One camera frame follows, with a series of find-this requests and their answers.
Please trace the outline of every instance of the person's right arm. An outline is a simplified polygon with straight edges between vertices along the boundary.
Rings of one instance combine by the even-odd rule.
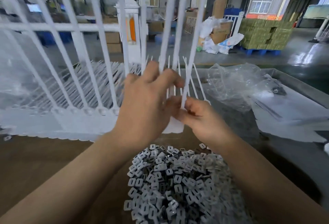
[[[206,102],[187,98],[175,116],[227,162],[247,205],[266,223],[329,223],[329,214],[258,151],[233,133]]]

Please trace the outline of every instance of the pallet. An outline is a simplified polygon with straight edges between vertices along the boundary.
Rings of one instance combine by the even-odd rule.
[[[258,51],[259,55],[265,55],[267,52],[271,53],[274,56],[280,55],[280,50],[264,50],[264,49],[246,49],[244,47],[240,47],[240,50],[244,51],[247,55],[251,55],[253,51]]]

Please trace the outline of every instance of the stack of green boxes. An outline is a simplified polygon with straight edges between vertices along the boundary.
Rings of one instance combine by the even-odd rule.
[[[293,22],[245,18],[239,33],[245,37],[240,45],[246,49],[283,50],[292,32]]]

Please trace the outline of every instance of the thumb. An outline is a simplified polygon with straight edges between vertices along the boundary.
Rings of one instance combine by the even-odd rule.
[[[186,110],[183,109],[177,110],[176,114],[174,114],[173,117],[186,124],[187,126],[191,127],[192,129],[197,121],[197,118],[195,116],[190,115]]]

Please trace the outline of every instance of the forearm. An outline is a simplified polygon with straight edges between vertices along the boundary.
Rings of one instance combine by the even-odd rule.
[[[138,151],[121,147],[114,133],[87,150],[20,201],[0,223],[67,223],[107,185],[114,173]]]
[[[328,214],[233,133],[214,142],[255,213],[272,223],[328,223]]]

